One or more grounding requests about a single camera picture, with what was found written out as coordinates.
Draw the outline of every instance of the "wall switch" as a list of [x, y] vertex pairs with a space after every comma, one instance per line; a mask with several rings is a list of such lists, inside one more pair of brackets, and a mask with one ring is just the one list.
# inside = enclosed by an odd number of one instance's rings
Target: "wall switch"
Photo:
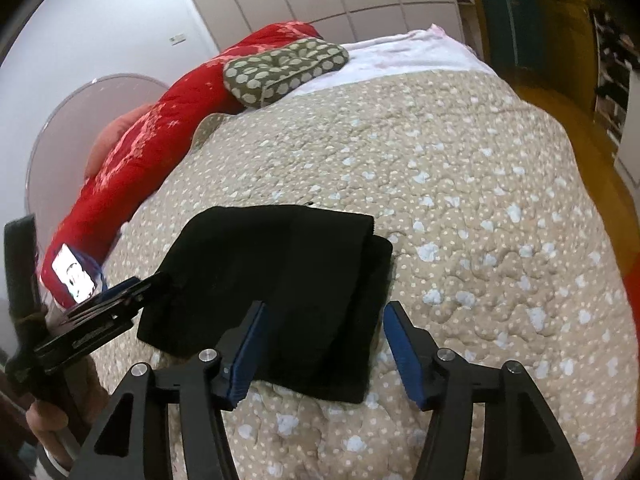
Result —
[[169, 41], [172, 45], [177, 45], [178, 43], [187, 41], [187, 37], [184, 34], [176, 34], [175, 36], [170, 37]]

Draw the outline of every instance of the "white sheet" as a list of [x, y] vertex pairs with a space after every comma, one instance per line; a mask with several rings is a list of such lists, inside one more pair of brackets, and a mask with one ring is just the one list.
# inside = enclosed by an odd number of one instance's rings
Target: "white sheet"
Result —
[[412, 30], [343, 47], [350, 56], [344, 67], [300, 85], [284, 98], [385, 75], [428, 70], [479, 70], [495, 75], [468, 46], [447, 36], [437, 25], [431, 25], [429, 30]]

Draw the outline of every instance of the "human hand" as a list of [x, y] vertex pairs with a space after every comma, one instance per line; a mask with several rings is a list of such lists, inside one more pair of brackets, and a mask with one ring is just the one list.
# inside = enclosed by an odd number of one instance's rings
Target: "human hand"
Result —
[[[86, 371], [86, 393], [78, 406], [80, 415], [88, 424], [93, 424], [98, 414], [107, 405], [109, 394], [100, 385], [95, 363], [90, 357], [84, 362]], [[56, 436], [56, 432], [68, 425], [68, 416], [59, 407], [44, 400], [36, 400], [26, 413], [27, 424], [44, 448], [63, 468], [69, 470], [73, 460]]]

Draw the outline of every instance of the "black towel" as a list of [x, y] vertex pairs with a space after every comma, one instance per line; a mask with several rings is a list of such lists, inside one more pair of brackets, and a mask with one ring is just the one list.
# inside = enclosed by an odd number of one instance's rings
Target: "black towel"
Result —
[[180, 292], [166, 307], [143, 310], [138, 338], [188, 358], [262, 300], [271, 334], [256, 378], [362, 402], [392, 251], [373, 225], [371, 216], [297, 205], [210, 208], [162, 261], [158, 271]]

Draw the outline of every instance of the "polka dot blanket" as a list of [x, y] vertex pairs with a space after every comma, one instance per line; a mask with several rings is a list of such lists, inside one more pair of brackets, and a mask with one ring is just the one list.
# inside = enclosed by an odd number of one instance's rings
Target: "polka dot blanket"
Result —
[[[446, 71], [211, 116], [133, 217], [106, 275], [147, 277], [210, 206], [306, 202], [373, 215], [394, 245], [390, 297], [412, 322], [470, 362], [521, 361], [585, 479], [615, 477], [634, 446], [638, 345], [609, 238], [558, 122], [495, 76]], [[373, 348], [359, 405], [254, 382], [224, 414], [239, 478], [410, 480], [430, 414], [407, 399], [382, 331]], [[172, 363], [135, 330], [94, 357], [110, 390], [135, 362]], [[175, 412], [170, 423], [174, 478], [184, 479]], [[466, 479], [478, 477], [482, 424], [476, 406]]]

